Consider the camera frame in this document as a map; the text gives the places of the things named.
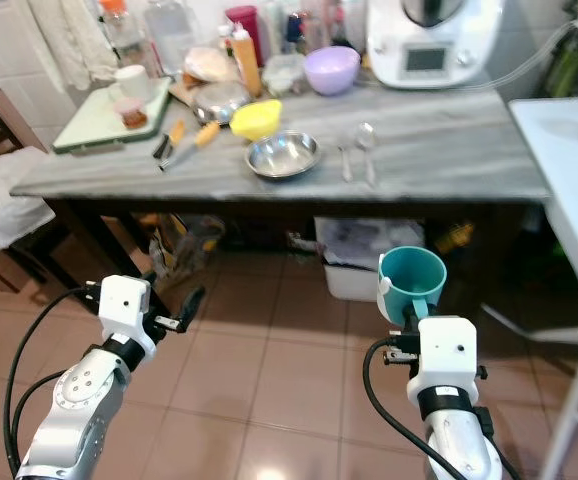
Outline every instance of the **spoon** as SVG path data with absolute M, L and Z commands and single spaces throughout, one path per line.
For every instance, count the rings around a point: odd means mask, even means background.
M 338 150 L 340 150 L 340 158 L 342 160 L 342 178 L 344 178 L 345 182 L 349 183 L 353 180 L 353 175 L 351 174 L 349 158 L 347 157 L 347 147 L 340 143 Z
M 356 146 L 365 154 L 365 168 L 367 175 L 367 183 L 369 186 L 376 185 L 376 171 L 373 168 L 370 151 L 376 146 L 376 134 L 371 125 L 367 122 L 361 123 L 356 129 Z

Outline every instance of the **marble countertop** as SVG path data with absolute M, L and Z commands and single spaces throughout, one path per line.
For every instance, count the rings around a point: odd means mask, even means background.
M 392 203 L 402 201 L 541 202 L 547 184 L 504 103 L 494 90 L 404 92 L 354 87 L 344 95 L 314 93 L 283 101 L 281 128 L 313 136 L 321 162 L 292 179 L 257 177 L 245 164 L 246 142 L 223 129 L 204 150 L 160 172 L 153 139 L 119 150 L 52 155 L 12 190 L 46 199 L 274 201 L 296 199 Z M 184 119 L 177 151 L 199 129 L 191 111 L 171 100 L 162 131 Z M 362 152 L 349 150 L 354 181 L 342 179 L 339 144 L 351 146 L 360 122 L 371 123 L 378 184 L 365 182 Z

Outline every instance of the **stainless steel bowl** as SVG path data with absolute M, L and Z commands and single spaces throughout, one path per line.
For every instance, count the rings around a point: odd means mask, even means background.
M 306 172 L 321 156 L 318 143 L 306 133 L 280 132 L 249 145 L 245 162 L 262 177 L 286 178 Z
M 214 120 L 220 125 L 227 125 L 233 113 L 251 101 L 251 95 L 242 83 L 211 83 L 196 93 L 193 113 L 203 125 Z

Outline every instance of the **display screen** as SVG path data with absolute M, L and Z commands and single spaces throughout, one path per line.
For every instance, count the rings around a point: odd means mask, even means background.
M 421 70 L 442 70 L 445 65 L 444 48 L 425 50 L 409 50 L 407 57 L 407 71 L 416 72 Z

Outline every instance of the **white cup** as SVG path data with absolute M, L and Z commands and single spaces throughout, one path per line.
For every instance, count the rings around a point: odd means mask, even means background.
M 153 85 L 142 65 L 120 68 L 114 75 L 116 83 L 109 86 L 109 95 L 118 100 L 121 97 L 139 98 L 145 103 L 153 96 Z

